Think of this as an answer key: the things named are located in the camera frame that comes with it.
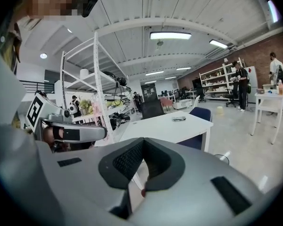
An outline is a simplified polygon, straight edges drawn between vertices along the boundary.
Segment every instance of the white ceiling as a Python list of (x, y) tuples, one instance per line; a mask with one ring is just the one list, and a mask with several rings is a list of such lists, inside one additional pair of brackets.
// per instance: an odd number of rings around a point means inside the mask
[[(99, 0), (87, 18), (41, 21), (24, 40), (21, 57), (25, 62), (59, 71), (62, 51), (71, 50), (98, 31), (101, 44), (129, 79), (163, 80), (185, 72), (176, 68), (190, 66), (193, 71), (209, 62), (206, 56), (216, 49), (209, 44), (211, 39), (238, 45), (266, 29), (264, 12), (258, 0)], [(150, 32), (154, 31), (190, 32), (192, 37), (163, 40), (158, 47), (157, 40), (150, 40)], [(41, 52), (48, 54), (46, 60), (40, 61)], [(99, 57), (100, 65), (105, 64), (109, 70), (110, 62), (101, 60), (101, 54)], [(78, 74), (78, 66), (91, 67), (92, 58), (87, 55), (83, 59), (67, 66)], [(145, 76), (160, 70), (165, 72)]]

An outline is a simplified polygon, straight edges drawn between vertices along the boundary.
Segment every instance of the white shelving unit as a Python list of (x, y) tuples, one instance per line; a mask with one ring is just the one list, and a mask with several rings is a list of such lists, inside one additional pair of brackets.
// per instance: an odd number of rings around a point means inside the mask
[[(237, 61), (242, 67), (245, 67), (244, 61), (241, 60), (239, 58), (239, 60)], [(210, 87), (213, 88), (219, 88), (220, 86), (225, 86), (226, 85), (226, 89), (230, 88), (230, 84), (233, 83), (231, 81), (229, 81), (229, 76), (236, 74), (236, 72), (227, 72), (227, 68), (229, 66), (232, 66), (233, 64), (222, 64), (222, 67), (216, 68), (214, 70), (199, 74), (200, 80), (201, 80), (201, 84), (202, 87), (205, 89), (208, 89)], [(217, 76), (211, 76), (212, 73), (217, 73), (220, 72), (220, 75)], [(219, 94), (218, 96), (221, 96), (222, 94), (227, 94), (227, 90), (218, 90), (218, 91), (206, 91), (206, 94)], [(228, 98), (224, 98), (224, 97), (209, 97), (206, 96), (206, 99), (220, 99), (220, 100), (228, 100)]]
[[(100, 66), (99, 64), (99, 53), (101, 54), (100, 59), (109, 61), (105, 62), (106, 66)], [(67, 67), (66, 62), (78, 66), (81, 69), (88, 69), (90, 74), (85, 78), (77, 78), (72, 73), (68, 72), (65, 67)], [(78, 117), (78, 120), (85, 120), (90, 118), (100, 117), (102, 125), (107, 128), (108, 131), (108, 144), (112, 144), (115, 141), (113, 130), (110, 124), (109, 115), (123, 111), (126, 106), (119, 106), (112, 109), (108, 109), (105, 101), (105, 94), (118, 94), (125, 92), (127, 87), (119, 85), (119, 82), (104, 73), (104, 71), (109, 71), (113, 73), (117, 78), (125, 77), (128, 80), (128, 76), (122, 71), (122, 69), (117, 65), (111, 55), (105, 50), (101, 45), (98, 38), (98, 33), (94, 33), (94, 38), (89, 39), (82, 44), (78, 45), (69, 52), (63, 51), (61, 58), (61, 68), (60, 68), (60, 82), (61, 82), (61, 96), (62, 96), (62, 107), (66, 109), (66, 91), (72, 92), (90, 92), (95, 94), (95, 103), (99, 107), (99, 112), (95, 114), (90, 114), (82, 117)], [(67, 74), (75, 79), (74, 82), (65, 86), (64, 75)]]

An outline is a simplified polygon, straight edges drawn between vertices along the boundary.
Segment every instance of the ceiling light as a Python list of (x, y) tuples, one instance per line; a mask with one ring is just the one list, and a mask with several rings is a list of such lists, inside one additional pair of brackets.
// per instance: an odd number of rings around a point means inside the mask
[(277, 8), (275, 7), (273, 1), (269, 0), (267, 3), (269, 6), (269, 10), (273, 17), (273, 22), (275, 23), (279, 20)]
[(218, 46), (218, 47), (221, 47), (221, 48), (227, 48), (227, 45), (225, 45), (225, 44), (223, 44), (223, 43), (220, 43), (220, 42), (218, 42), (218, 41), (216, 41), (216, 40), (211, 40), (209, 43), (210, 43), (210, 44), (213, 44), (213, 45), (216, 45), (216, 46)]
[(188, 32), (151, 32), (150, 39), (160, 40), (160, 39), (182, 39), (188, 40), (192, 35)]
[(47, 58), (47, 54), (41, 54), (40, 58), (43, 58), (43, 59)]
[(150, 82), (146, 82), (145, 84), (151, 84), (151, 83), (154, 83), (156, 81), (150, 81)]
[(176, 70), (189, 70), (191, 67), (186, 67), (186, 68), (177, 68)]
[(153, 73), (147, 73), (146, 76), (152, 75), (152, 74), (157, 74), (157, 73), (163, 73), (163, 71), (158, 71), (158, 72), (153, 72)]

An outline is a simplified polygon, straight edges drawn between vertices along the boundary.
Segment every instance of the gray floor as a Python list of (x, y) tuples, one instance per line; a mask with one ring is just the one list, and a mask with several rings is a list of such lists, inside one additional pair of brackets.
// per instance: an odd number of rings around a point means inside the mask
[[(218, 106), (223, 106), (223, 116), (216, 114)], [(234, 107), (226, 108), (225, 102), (201, 102), (199, 107), (207, 108), (213, 114), (209, 153), (226, 155), (230, 166), (246, 175), (264, 193), (283, 183), (283, 116), (277, 139), (272, 145), (270, 141), (276, 130), (273, 127), (276, 114), (268, 116), (269, 112), (263, 112), (262, 121), (257, 124), (254, 136), (251, 136), (254, 112), (250, 109), (254, 109), (255, 105), (250, 104), (243, 113)], [(148, 176), (146, 163), (141, 164), (138, 174), (145, 182)], [(129, 189), (132, 208), (135, 210), (143, 197), (133, 182)]]

